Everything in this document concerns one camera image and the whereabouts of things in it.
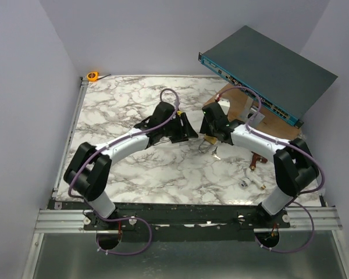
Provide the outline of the silver padlock key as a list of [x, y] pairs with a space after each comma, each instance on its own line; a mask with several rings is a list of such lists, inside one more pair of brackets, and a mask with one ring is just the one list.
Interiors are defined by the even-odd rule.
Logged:
[[212, 151], [212, 157], [217, 159], [217, 160], [221, 160], [221, 158], [218, 156], [218, 147], [216, 147], [213, 151]]

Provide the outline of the long shackle brass padlock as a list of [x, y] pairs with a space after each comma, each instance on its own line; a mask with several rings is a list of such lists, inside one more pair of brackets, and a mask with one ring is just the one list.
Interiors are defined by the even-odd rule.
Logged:
[[198, 146], [198, 151], [200, 153], [207, 153], [216, 143], [217, 138], [205, 135], [200, 145]]

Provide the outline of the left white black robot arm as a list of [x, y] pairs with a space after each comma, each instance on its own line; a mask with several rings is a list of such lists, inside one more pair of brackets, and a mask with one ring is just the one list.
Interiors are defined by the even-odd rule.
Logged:
[[124, 135], [104, 144], [84, 142], [77, 148], [63, 180], [98, 214], [97, 222], [102, 228], [110, 230], [117, 224], [116, 206], [105, 192], [111, 167], [157, 144], [163, 137], [175, 144], [198, 138], [198, 134], [184, 112], [161, 101], [151, 116]]

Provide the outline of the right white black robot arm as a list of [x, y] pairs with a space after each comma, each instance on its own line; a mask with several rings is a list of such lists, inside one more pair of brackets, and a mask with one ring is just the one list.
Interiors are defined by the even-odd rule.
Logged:
[[257, 223], [270, 227], [277, 221], [277, 214], [319, 175], [307, 144], [300, 138], [292, 141], [272, 138], [239, 120], [229, 121], [217, 102], [205, 105], [202, 112], [201, 134], [248, 149], [274, 164], [276, 187], [258, 205], [256, 213]]

